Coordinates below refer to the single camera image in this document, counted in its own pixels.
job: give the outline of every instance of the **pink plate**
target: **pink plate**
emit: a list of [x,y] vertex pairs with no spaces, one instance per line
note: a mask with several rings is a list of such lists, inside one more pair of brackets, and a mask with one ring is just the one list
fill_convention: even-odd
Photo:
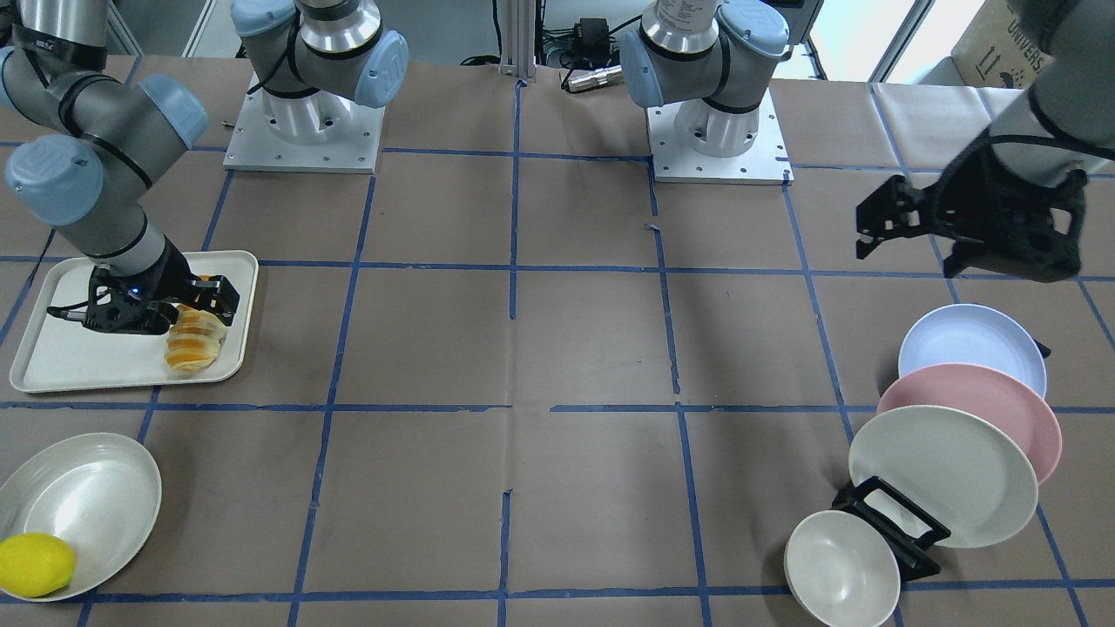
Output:
[[894,382],[879,413],[908,405],[941,405],[975,414],[1010,436],[1026,453],[1038,483],[1060,461],[1060,424],[1045,399],[1020,380],[983,366],[939,364]]

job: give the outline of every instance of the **metal mounting plate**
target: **metal mounting plate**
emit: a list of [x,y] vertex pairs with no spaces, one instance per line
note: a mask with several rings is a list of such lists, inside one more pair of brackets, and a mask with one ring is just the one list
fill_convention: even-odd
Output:
[[384,127],[381,108],[353,105],[352,117],[329,127],[328,139],[320,144],[289,142],[269,126],[261,95],[245,96],[224,166],[254,172],[376,173]]
[[673,118],[682,103],[647,109],[647,127],[655,180],[663,183],[734,183],[741,185],[780,185],[794,181],[782,126],[774,110],[770,91],[759,105],[759,129],[754,145],[736,157],[714,157],[690,148],[673,128]]

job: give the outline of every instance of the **bread roll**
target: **bread roll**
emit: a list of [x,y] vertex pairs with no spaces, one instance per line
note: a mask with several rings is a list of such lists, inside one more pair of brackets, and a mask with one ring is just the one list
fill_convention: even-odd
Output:
[[221,354],[225,327],[209,311],[178,306],[178,321],[166,339],[166,365],[172,370],[196,373]]

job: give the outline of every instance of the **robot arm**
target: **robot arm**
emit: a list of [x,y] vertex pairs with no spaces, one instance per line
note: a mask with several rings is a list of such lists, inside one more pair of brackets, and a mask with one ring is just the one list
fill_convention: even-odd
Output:
[[[925,190],[895,176],[856,209],[856,255],[894,238],[956,241],[944,273],[983,268],[1041,282],[1080,270],[1084,185],[1115,158],[1115,3],[1010,0],[1056,61]],[[1054,210],[1068,219],[1055,220]]]
[[755,145],[759,105],[788,42],[785,18],[759,0],[657,0],[620,44],[623,81],[643,108],[683,103],[678,142],[736,157]]
[[161,335],[183,302],[231,325],[233,286],[194,276],[137,204],[205,131],[205,109],[169,77],[128,88],[100,74],[105,10],[105,0],[23,0],[16,47],[0,49],[0,105],[66,134],[18,147],[4,180],[96,263],[88,302],[49,312],[96,331]]
[[406,76],[406,39],[382,28],[372,0],[235,0],[232,20],[277,99],[322,90],[381,108]]

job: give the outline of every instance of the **lemon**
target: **lemon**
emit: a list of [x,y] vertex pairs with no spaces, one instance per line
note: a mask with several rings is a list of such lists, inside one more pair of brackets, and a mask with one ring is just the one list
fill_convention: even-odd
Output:
[[47,533],[20,533],[0,542],[0,588],[35,598],[69,586],[77,556]]

